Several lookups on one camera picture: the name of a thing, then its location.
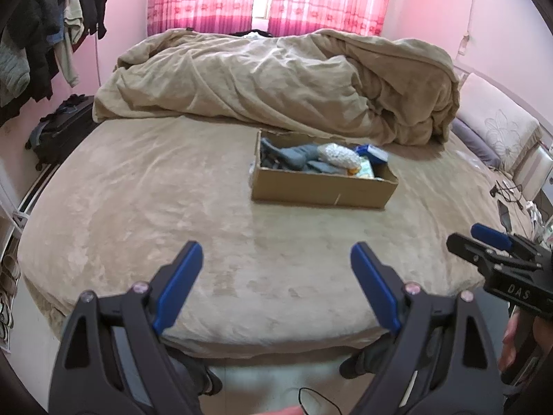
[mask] open cardboard box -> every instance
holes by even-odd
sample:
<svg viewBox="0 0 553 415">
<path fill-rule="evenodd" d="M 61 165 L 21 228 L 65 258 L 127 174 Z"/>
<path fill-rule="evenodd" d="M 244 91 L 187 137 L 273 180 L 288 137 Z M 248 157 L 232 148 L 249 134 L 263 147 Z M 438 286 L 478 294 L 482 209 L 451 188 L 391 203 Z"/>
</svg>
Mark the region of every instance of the open cardboard box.
<svg viewBox="0 0 553 415">
<path fill-rule="evenodd" d="M 381 180 L 263 168 L 259 151 L 261 137 L 267 137 L 277 148 L 330 142 L 349 148 L 357 146 L 336 138 L 324 139 L 298 132 L 259 130 L 255 142 L 255 168 L 252 177 L 252 199 L 255 201 L 382 209 L 397 187 L 397 177 L 388 164 L 373 167 L 375 177 Z"/>
</svg>

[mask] crumpled duvet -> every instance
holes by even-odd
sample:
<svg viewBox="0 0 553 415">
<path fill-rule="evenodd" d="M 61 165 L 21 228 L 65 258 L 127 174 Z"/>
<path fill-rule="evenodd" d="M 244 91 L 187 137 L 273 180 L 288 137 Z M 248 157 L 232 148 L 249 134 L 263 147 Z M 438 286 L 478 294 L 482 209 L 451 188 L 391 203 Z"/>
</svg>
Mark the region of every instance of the crumpled duvet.
<svg viewBox="0 0 553 415">
<path fill-rule="evenodd" d="M 447 140 L 459 106 L 449 55 L 416 39 L 322 29 L 259 40 L 184 29 L 124 53 L 93 116 L 225 116 L 375 144 Z"/>
</svg>

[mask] headboard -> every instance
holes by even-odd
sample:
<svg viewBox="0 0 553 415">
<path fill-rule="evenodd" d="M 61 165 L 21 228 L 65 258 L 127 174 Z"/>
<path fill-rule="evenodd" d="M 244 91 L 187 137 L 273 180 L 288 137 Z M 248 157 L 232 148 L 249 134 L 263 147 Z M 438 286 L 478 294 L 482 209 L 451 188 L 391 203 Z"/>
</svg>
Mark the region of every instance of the headboard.
<svg viewBox="0 0 553 415">
<path fill-rule="evenodd" d="M 526 112 L 535 117 L 541 125 L 542 132 L 546 133 L 547 136 L 551 138 L 551 134 L 549 133 L 553 132 L 553 125 L 547 122 L 547 120 L 545 120 L 544 117 L 540 113 L 538 113 L 530 104 L 528 104 L 518 95 L 504 87 L 504 85 L 501 85 L 500 83 L 487 77 L 485 74 L 480 73 L 479 71 L 458 62 L 454 64 L 454 71 L 459 78 L 461 89 L 467 77 L 471 73 L 476 74 L 480 78 L 492 84 L 494 87 L 496 87 L 506 96 L 508 96 L 518 106 L 522 107 L 522 109 L 526 110 Z M 526 153 L 524 159 L 522 159 L 521 163 L 514 170 L 513 181 L 515 182 L 515 184 L 522 186 L 522 193 L 524 198 L 531 201 L 540 191 L 552 169 L 553 158 L 547 151 L 545 145 L 543 143 L 538 143 Z"/>
</svg>

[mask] floor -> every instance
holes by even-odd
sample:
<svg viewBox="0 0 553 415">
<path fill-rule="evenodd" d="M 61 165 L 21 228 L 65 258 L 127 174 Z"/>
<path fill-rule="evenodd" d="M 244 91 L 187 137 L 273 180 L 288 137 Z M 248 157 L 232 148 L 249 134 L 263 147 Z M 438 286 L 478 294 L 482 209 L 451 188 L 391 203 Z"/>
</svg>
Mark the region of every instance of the floor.
<svg viewBox="0 0 553 415">
<path fill-rule="evenodd" d="M 13 307 L 15 326 L 7 354 L 13 369 L 29 392 L 46 407 L 50 374 L 58 340 L 35 306 L 24 280 L 19 281 Z M 313 388 L 349 413 L 371 376 L 346 381 L 338 374 L 347 349 L 314 351 L 305 354 L 268 355 L 251 360 L 223 360 L 214 372 L 223 381 L 223 391 L 203 397 L 205 415 L 250 415 L 298 404 L 298 389 Z M 310 415 L 336 415 L 337 411 L 320 397 L 302 395 Z"/>
</svg>

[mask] suitcase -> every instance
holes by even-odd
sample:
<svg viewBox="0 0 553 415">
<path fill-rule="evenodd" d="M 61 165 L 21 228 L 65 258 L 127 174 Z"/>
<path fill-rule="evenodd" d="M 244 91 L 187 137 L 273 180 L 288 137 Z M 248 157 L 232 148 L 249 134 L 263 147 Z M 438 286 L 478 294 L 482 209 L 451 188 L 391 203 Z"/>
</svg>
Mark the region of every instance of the suitcase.
<svg viewBox="0 0 553 415">
<path fill-rule="evenodd" d="M 38 172 L 44 164 L 61 164 L 98 124 L 92 119 L 94 96 L 72 95 L 56 112 L 40 119 L 25 145 L 38 156 Z"/>
</svg>

